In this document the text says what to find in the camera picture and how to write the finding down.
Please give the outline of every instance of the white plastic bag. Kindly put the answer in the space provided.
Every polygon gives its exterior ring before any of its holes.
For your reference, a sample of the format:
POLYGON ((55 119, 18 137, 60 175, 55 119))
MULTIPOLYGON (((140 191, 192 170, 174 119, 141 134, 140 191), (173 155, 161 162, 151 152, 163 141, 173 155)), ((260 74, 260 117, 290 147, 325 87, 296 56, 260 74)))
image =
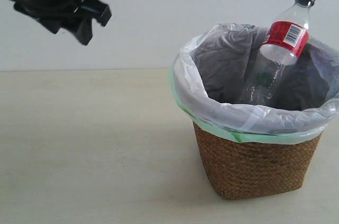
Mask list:
POLYGON ((339 53, 312 37, 282 85, 278 109, 231 104, 267 30, 219 24, 193 38, 171 68, 172 92, 193 121, 217 136, 271 144, 310 140, 339 112, 339 53))

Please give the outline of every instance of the wicker basket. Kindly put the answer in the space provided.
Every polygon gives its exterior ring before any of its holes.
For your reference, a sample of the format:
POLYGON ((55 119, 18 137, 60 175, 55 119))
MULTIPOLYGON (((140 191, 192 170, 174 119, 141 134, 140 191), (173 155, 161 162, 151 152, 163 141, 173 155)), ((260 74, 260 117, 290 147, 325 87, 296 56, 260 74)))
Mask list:
POLYGON ((221 198, 229 200, 301 188, 321 137, 297 145, 239 144, 193 126, 210 184, 221 198))

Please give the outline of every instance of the red bottle label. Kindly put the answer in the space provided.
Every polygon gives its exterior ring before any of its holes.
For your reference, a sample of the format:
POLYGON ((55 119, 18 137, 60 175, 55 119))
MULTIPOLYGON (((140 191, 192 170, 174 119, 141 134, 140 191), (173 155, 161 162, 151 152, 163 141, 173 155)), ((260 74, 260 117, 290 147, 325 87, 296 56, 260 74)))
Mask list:
POLYGON ((291 22, 277 21, 272 24, 263 45, 281 46, 290 50, 299 58, 308 38, 309 34, 305 28, 291 22))

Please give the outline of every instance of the white table surface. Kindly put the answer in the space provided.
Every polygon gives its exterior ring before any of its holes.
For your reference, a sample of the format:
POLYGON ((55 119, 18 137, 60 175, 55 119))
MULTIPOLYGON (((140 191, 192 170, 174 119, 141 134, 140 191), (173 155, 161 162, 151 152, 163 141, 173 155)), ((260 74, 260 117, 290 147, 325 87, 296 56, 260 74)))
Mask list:
POLYGON ((225 201, 166 69, 0 73, 0 223, 339 223, 339 128, 304 186, 225 201))

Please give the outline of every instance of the black robotic arm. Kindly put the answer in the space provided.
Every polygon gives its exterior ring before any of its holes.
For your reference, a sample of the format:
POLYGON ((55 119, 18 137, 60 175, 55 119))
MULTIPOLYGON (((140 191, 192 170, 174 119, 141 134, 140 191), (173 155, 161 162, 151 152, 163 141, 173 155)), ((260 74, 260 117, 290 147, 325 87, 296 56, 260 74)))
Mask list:
POLYGON ((92 19, 106 26, 112 13, 99 0, 11 0, 14 9, 27 15, 56 34, 61 28, 72 33, 83 45, 92 36, 92 19))

